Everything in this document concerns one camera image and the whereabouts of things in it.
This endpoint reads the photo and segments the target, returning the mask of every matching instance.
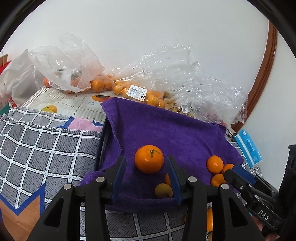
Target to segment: purple cloth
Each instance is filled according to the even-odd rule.
[[[224,164],[241,164],[242,157],[225,139],[225,128],[161,108],[113,98],[101,104],[112,126],[102,167],[88,173],[82,185],[89,183],[114,165],[118,155],[127,158],[120,199],[107,209],[137,213],[164,212],[177,206],[174,198],[156,199],[155,187],[164,182],[164,166],[153,175],[145,175],[134,166],[134,155],[144,145],[159,147],[164,157],[173,155],[188,174],[210,185],[212,174],[206,161],[217,155]]]

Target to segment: white wall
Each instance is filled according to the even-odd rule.
[[[280,187],[288,160],[288,145],[296,144],[296,59],[279,34],[274,65],[246,129],[258,147],[264,178]]]
[[[111,70],[167,45],[190,42],[205,72],[248,92],[260,67],[268,21],[245,0],[47,0],[3,51],[58,45],[82,37]]]

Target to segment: gray checkered fabric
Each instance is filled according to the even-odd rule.
[[[46,183],[47,208],[65,183],[77,186],[93,169],[100,134],[51,127],[55,122],[63,125],[69,117],[38,110],[23,108],[9,115],[0,120],[0,194],[18,208]],[[244,159],[242,167],[261,176],[258,167],[250,169],[237,143],[231,144]],[[80,240],[86,240],[84,204],[80,211]],[[166,213],[106,210],[106,218],[112,241],[180,241],[186,213],[184,206]]]

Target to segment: metal bolt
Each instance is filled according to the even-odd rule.
[[[67,183],[67,184],[64,185],[64,189],[65,189],[65,190],[68,190],[68,189],[70,189],[71,187],[72,187],[72,185],[71,185],[70,183]]]
[[[102,183],[103,181],[105,181],[105,178],[104,178],[104,177],[97,177],[97,178],[96,178],[96,181],[97,181],[98,183]]]
[[[196,177],[189,177],[188,178],[188,181],[190,181],[191,183],[194,183],[194,182],[196,182],[197,181],[197,179],[196,179]]]
[[[222,187],[222,189],[224,189],[224,190],[229,189],[229,186],[228,186],[228,184],[226,184],[226,183],[223,183],[223,184],[221,185],[221,187]]]

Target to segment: blue tissue pack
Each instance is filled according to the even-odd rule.
[[[234,139],[241,148],[250,167],[254,167],[258,162],[262,161],[255,143],[244,129],[240,130]]]

